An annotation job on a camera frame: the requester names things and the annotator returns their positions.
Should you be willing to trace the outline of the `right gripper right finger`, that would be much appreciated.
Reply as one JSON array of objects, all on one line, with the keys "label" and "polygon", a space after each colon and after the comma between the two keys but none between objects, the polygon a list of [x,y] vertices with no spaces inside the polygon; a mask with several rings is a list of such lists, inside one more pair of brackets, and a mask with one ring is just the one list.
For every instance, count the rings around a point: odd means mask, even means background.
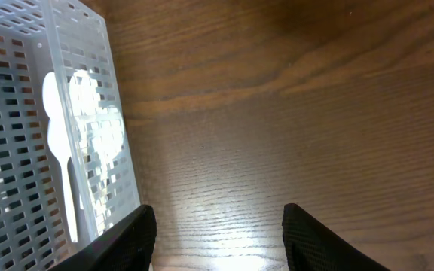
[{"label": "right gripper right finger", "polygon": [[295,203],[283,209],[283,243],[294,271],[387,271]]}]

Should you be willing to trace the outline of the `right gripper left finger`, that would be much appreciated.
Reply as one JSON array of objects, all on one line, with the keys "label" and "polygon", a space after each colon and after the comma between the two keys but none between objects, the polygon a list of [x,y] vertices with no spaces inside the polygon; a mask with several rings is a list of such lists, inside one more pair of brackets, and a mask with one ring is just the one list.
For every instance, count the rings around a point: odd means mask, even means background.
[{"label": "right gripper left finger", "polygon": [[154,209],[141,205],[51,271],[149,271],[157,236]]}]

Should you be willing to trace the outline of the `white plastic spoon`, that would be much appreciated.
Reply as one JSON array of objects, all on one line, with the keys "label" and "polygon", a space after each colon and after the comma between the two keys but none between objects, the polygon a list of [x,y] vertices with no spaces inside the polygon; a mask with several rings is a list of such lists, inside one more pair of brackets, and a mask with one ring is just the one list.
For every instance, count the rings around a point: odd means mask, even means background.
[{"label": "white plastic spoon", "polygon": [[54,72],[48,72],[42,85],[43,106],[49,117],[47,143],[51,153],[56,157],[61,168],[64,206],[69,235],[72,242],[78,242],[78,226],[75,204],[72,197],[71,182],[68,173],[68,161],[71,157],[68,133],[63,116],[63,107]]}]

